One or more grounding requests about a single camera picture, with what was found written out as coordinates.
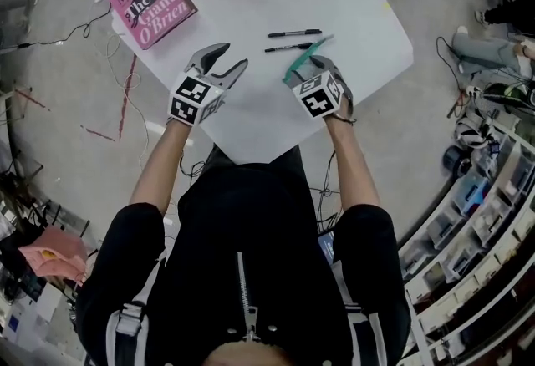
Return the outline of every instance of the white tabletop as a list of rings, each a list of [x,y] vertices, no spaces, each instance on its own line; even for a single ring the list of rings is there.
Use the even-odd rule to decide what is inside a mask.
[[[192,0],[199,9],[159,43],[143,51],[117,14],[113,29],[167,88],[192,54],[229,42],[213,70],[249,59],[226,103],[201,124],[235,162],[270,162],[323,125],[312,121],[282,78],[303,51],[265,48],[314,42],[317,35],[269,39],[268,33],[307,28],[333,33],[316,54],[339,67],[357,104],[413,63],[412,46],[386,0]]]

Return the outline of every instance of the pink book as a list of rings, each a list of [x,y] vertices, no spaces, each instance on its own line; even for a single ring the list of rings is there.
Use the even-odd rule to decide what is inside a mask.
[[[191,0],[110,0],[142,49],[197,12]]]

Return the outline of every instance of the white marker cube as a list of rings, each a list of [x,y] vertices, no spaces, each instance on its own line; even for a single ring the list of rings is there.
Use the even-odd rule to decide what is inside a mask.
[[[182,72],[173,84],[167,113],[188,125],[198,125],[223,104],[226,91]]]
[[[292,89],[312,119],[323,118],[340,109],[342,88],[326,70]]]

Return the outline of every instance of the zipper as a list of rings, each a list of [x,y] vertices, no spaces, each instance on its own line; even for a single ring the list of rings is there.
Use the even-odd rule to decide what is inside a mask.
[[[246,335],[245,341],[259,341],[257,336],[257,315],[258,308],[249,304],[249,295],[247,293],[247,280],[245,278],[245,267],[243,266],[243,253],[237,253],[237,270],[240,277],[240,289],[242,291],[243,316],[245,318]]]

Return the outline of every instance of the black shirt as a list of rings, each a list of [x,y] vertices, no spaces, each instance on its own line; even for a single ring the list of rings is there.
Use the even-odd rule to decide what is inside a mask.
[[[304,180],[262,165],[212,170],[182,197],[179,217],[173,252],[146,307],[147,364],[200,365],[219,345],[242,340],[237,252],[264,343],[283,348],[296,364],[351,364],[344,301],[317,243]],[[389,364],[395,364],[410,320],[391,219],[379,207],[354,206],[334,234],[334,259],[342,260],[353,301],[367,313],[380,312]],[[141,290],[163,249],[156,207],[135,204],[117,214],[77,301],[80,340],[98,365],[106,364],[110,314]]]

